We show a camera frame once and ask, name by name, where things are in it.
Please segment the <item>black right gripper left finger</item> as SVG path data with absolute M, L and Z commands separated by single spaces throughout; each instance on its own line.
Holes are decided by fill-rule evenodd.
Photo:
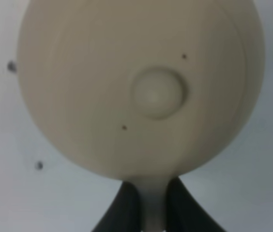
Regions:
M 94 232 L 145 231 L 145 204 L 137 185 L 124 181 Z

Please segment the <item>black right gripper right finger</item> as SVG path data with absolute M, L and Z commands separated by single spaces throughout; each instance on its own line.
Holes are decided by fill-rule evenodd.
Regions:
M 179 177 L 168 181 L 165 194 L 165 232 L 224 232 L 194 199 Z

